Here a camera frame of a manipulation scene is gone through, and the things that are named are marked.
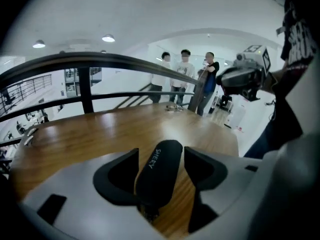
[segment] black shirt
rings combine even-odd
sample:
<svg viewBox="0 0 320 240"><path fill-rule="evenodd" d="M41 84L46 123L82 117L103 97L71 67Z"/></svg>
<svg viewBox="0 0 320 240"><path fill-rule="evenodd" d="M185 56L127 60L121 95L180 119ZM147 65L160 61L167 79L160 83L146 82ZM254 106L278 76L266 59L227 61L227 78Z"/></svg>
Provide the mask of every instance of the black shirt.
<svg viewBox="0 0 320 240"><path fill-rule="evenodd" d="M272 88L276 103L272 122L266 129L277 149L303 133L286 101L286 96L299 81L316 52L316 44L309 27L306 21L296 14L294 4L290 0L285 1L284 12L285 38L281 58L284 61L288 60L288 64L281 80Z"/></svg>
<svg viewBox="0 0 320 240"><path fill-rule="evenodd" d="M204 92L205 93L210 93L210 92L214 92L215 88L216 88L216 75L218 70L220 69L220 65L219 62L214 62L210 65L208 65L208 67L214 67L214 71L209 72L208 71L208 75L206 77L206 81L205 81L205 85L204 85Z"/></svg>

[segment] person's arm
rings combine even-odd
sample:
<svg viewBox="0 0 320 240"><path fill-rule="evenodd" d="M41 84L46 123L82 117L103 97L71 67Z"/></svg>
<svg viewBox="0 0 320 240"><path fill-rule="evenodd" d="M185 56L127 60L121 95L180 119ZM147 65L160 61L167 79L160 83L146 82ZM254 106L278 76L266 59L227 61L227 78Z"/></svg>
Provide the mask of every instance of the person's arm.
<svg viewBox="0 0 320 240"><path fill-rule="evenodd" d="M261 90L274 94L274 91L272 90L272 86L278 83L282 78L282 76L284 75L284 73L287 71L290 50L291 50L291 43L289 42L289 34L288 32L285 32L283 49L280 56L281 59L284 60L284 65L281 70L278 70L276 72L269 72Z"/></svg>
<svg viewBox="0 0 320 240"><path fill-rule="evenodd" d="M219 71L219 68L220 68L219 62L215 62L214 66L213 65L212 66L207 66L206 70L208 70L209 72L215 71L217 73Z"/></svg>
<svg viewBox="0 0 320 240"><path fill-rule="evenodd" d="M216 70L216 68L214 66L207 66L206 70L209 71L209 72L213 72L213 71Z"/></svg>

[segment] microphone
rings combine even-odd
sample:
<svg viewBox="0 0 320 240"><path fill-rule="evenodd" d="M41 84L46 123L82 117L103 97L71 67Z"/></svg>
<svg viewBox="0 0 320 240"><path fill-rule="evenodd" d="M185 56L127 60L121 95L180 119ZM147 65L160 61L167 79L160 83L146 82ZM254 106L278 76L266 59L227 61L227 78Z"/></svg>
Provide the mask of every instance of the microphone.
<svg viewBox="0 0 320 240"><path fill-rule="evenodd" d="M139 209L149 222L172 198L182 151L183 146L177 140L159 142L136 181Z"/></svg>

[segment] printed logo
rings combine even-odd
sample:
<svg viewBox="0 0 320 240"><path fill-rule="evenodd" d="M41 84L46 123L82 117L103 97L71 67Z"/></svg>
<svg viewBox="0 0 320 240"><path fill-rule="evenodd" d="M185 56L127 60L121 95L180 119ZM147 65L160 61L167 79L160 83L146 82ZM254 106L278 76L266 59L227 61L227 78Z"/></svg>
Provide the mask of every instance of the printed logo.
<svg viewBox="0 0 320 240"><path fill-rule="evenodd" d="M270 57L269 57L267 49L264 50L264 52L262 54L262 59L263 59L263 63L264 63L264 73L265 73L265 75L267 75L267 73L269 72L269 69L271 67Z"/></svg>
<svg viewBox="0 0 320 240"><path fill-rule="evenodd" d="M304 20L298 21L290 28L288 41L291 44L289 65L301 59L311 58L316 52L316 44Z"/></svg>
<svg viewBox="0 0 320 240"><path fill-rule="evenodd" d="M245 49L244 53L255 53L262 45L251 45L247 49Z"/></svg>
<svg viewBox="0 0 320 240"><path fill-rule="evenodd" d="M149 162L148 166L152 169L155 165L155 163L157 162L159 155L161 153L161 149L156 149L155 153L152 156L151 161Z"/></svg>
<svg viewBox="0 0 320 240"><path fill-rule="evenodd" d="M176 70L178 73L181 73L181 74L184 74L186 75L187 74L187 70L188 68L187 67L182 67L182 66L179 66L178 69Z"/></svg>

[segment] man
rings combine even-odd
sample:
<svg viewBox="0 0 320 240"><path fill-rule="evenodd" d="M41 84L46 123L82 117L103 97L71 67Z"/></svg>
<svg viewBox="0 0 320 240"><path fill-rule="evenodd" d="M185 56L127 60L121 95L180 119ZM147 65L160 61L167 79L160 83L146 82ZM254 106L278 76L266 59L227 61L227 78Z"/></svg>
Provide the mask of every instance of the man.
<svg viewBox="0 0 320 240"><path fill-rule="evenodd" d="M170 69L171 68L170 53L165 51L164 53L162 53L161 58L162 58L162 61L160 61L158 64L160 66ZM158 75L158 74L152 74L150 91L161 92L165 83L166 83L166 78L164 76ZM150 96L150 100L152 100L153 103L159 103L160 99L161 99L161 95Z"/></svg>
<svg viewBox="0 0 320 240"><path fill-rule="evenodd" d="M175 71L178 73L184 74L188 77L195 77L195 67L191 63L189 63L189 57L191 55L191 52L187 49L184 49L181 51L181 60L178 65L174 68ZM170 79L170 85L171 85L171 92L185 92L188 84L186 82L177 80L177 79ZM176 95L170 96L170 101L175 102ZM180 94L178 95L176 103L178 105L181 105L184 100L184 95Z"/></svg>
<svg viewBox="0 0 320 240"><path fill-rule="evenodd" d="M215 55L213 54L213 52L207 52L205 54L205 60L208 66L198 71L199 77L203 74L204 70L207 71L208 73L205 80L204 88L203 88L202 98L200 100L198 109L196 111L196 113L199 116L203 116L204 109L208 104L208 102L210 101L216 88L216 75L218 70L220 69L220 65L219 65L219 62L217 61L214 62L214 59L215 59Z"/></svg>
<svg viewBox="0 0 320 240"><path fill-rule="evenodd" d="M306 21L297 14L290 0L285 1L284 13L285 38L281 58L285 63L282 70L268 74L262 88L275 94L274 113L261 136L244 155L247 158L262 159L265 153L278 150L303 133L285 98L308 68L316 53L316 43Z"/></svg>

